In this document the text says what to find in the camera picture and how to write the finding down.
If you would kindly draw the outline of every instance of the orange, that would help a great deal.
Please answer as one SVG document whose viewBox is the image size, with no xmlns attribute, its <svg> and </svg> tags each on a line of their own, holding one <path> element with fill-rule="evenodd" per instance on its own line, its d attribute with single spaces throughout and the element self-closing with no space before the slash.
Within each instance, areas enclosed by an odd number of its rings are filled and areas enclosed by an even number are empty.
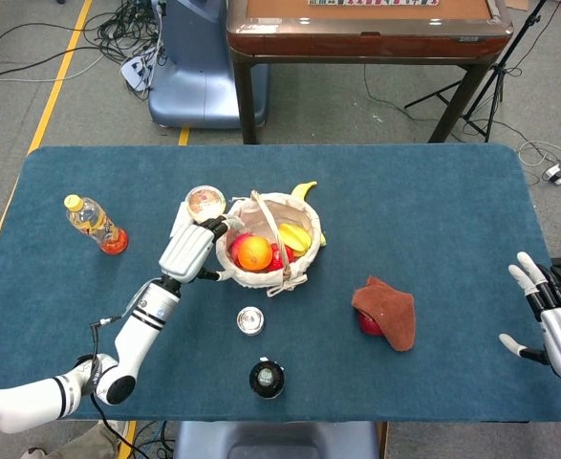
<svg viewBox="0 0 561 459">
<path fill-rule="evenodd" d="M 271 262 L 271 245 L 265 237 L 247 237 L 238 249 L 238 261 L 246 271 L 264 270 Z"/>
</svg>

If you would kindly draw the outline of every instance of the blue tablecloth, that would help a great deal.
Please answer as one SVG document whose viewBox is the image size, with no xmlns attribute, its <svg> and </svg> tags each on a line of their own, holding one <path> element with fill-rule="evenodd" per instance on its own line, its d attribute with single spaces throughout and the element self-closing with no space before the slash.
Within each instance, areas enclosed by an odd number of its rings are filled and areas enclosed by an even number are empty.
<svg viewBox="0 0 561 459">
<path fill-rule="evenodd" d="M 515 154 L 491 144 L 42 148 L 25 162 L 0 234 L 0 387 L 63 373 L 91 352 L 88 324 L 120 313 L 160 274 L 190 188 L 230 198 L 310 180 L 329 245 L 309 281 L 273 299 L 233 281 L 184 286 L 135 392 L 109 416 L 561 420 L 561 381 L 497 339 L 541 343 L 507 264 L 522 250 L 549 260 Z M 127 230 L 124 254 L 106 255 L 70 227 L 69 193 L 98 200 Z M 351 298 L 370 274 L 414 295 L 412 351 L 359 331 Z M 249 305 L 266 318 L 254 338 L 235 324 Z M 119 327 L 101 331 L 101 352 L 115 354 Z M 248 385 L 262 356 L 286 369 L 273 401 Z M 87 400 L 74 415 L 96 416 Z"/>
</svg>

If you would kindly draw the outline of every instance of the yellow cap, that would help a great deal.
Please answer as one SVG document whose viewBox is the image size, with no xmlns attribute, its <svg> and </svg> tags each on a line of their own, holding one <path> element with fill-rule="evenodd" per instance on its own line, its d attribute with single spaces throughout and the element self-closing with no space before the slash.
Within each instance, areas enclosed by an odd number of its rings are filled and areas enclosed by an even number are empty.
<svg viewBox="0 0 561 459">
<path fill-rule="evenodd" d="M 63 200 L 63 205 L 71 212 L 78 212 L 82 209 L 82 199 L 77 194 L 69 194 Z"/>
</svg>

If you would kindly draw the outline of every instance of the basket handle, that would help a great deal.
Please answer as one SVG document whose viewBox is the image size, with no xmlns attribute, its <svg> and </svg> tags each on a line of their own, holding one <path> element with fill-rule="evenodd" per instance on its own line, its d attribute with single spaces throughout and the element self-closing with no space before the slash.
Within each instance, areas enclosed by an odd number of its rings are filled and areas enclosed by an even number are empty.
<svg viewBox="0 0 561 459">
<path fill-rule="evenodd" d="M 276 238 L 276 244 L 278 245 L 278 250 L 280 251 L 280 256 L 282 258 L 282 264 L 284 266 L 282 269 L 282 278 L 284 281 L 288 281 L 291 279 L 291 263 L 289 262 L 289 256 L 287 255 L 287 248 L 284 246 L 284 242 L 282 242 L 282 238 L 280 237 L 280 231 L 278 230 L 276 221 L 271 214 L 270 208 L 268 208 L 268 205 L 265 204 L 265 201 L 258 191 L 253 190 L 250 193 L 250 198 L 256 201 L 259 208 L 261 208 L 265 219 L 268 221 L 268 225 L 270 225 L 273 237 Z"/>
</svg>

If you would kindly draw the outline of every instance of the tripod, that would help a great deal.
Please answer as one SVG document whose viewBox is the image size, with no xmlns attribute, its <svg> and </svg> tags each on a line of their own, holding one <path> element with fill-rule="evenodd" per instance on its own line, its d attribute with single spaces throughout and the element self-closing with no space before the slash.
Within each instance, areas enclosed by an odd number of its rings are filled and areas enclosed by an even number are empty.
<svg viewBox="0 0 561 459">
<path fill-rule="evenodd" d="M 513 54 L 513 52 L 517 48 L 517 46 L 520 44 L 520 41 L 522 40 L 522 38 L 527 33 L 527 30 L 530 29 L 532 26 L 534 26 L 535 24 L 537 24 L 541 20 L 541 15 L 539 14 L 539 11 L 543 8 L 545 3 L 546 3 L 546 0 L 539 0 L 539 2 L 537 3 L 537 6 L 532 11 L 532 13 L 529 14 L 529 17 L 527 17 L 527 21 L 525 22 L 524 26 L 522 26 L 522 28 L 520 29 L 520 32 L 518 32 L 518 34 L 516 35 L 514 40 L 511 42 L 511 44 L 509 45 L 509 48 L 507 48 L 507 51 L 505 52 L 505 54 L 503 55 L 501 60 L 497 64 L 494 64 L 492 66 L 492 75 L 490 76 L 490 78 L 488 79 L 488 81 L 486 82 L 484 87 L 482 88 L 482 91 L 480 91 L 480 94 L 478 94 L 478 96 L 475 98 L 475 100 L 473 101 L 473 104 L 471 105 L 471 107 L 469 108 L 467 113 L 464 114 L 464 115 L 461 115 L 461 118 L 467 124 L 469 124 L 469 126 L 473 127 L 479 134 L 484 136 L 484 142 L 488 142 L 489 139 L 490 139 L 490 131 L 492 130 L 492 122 L 493 122 L 493 119 L 494 119 L 494 114 L 497 111 L 499 103 L 503 102 L 503 86 L 504 86 L 505 77 L 506 77 L 506 73 L 507 73 L 507 61 L 509 60 L 509 58 L 511 57 L 511 55 Z M 492 103 L 490 105 L 490 113 L 488 115 L 488 124 L 486 125 L 485 129 L 483 129 L 471 120 L 471 116 L 477 110 L 478 105 L 480 104 L 480 102 L 484 98 L 485 93 L 488 91 L 490 86 L 492 86 L 492 83 L 495 83 L 495 86 L 494 86 L 494 93 L 492 95 Z M 423 98 L 419 98 L 418 100 L 414 100 L 413 102 L 410 102 L 407 105 L 405 105 L 404 108 L 406 108 L 406 109 L 410 108 L 411 106 L 416 105 L 418 103 L 421 103 L 425 100 L 429 100 L 430 98 L 439 98 L 443 103 L 448 105 L 449 101 L 448 101 L 447 98 L 445 98 L 443 96 L 442 93 L 444 93 L 445 91 L 447 91 L 449 89 L 452 89 L 452 88 L 458 86 L 459 84 L 461 84 L 461 80 L 456 81 L 452 84 L 448 84 L 447 86 L 444 86 L 440 90 L 435 91 L 434 93 L 431 93 L 427 96 L 424 96 Z"/>
</svg>

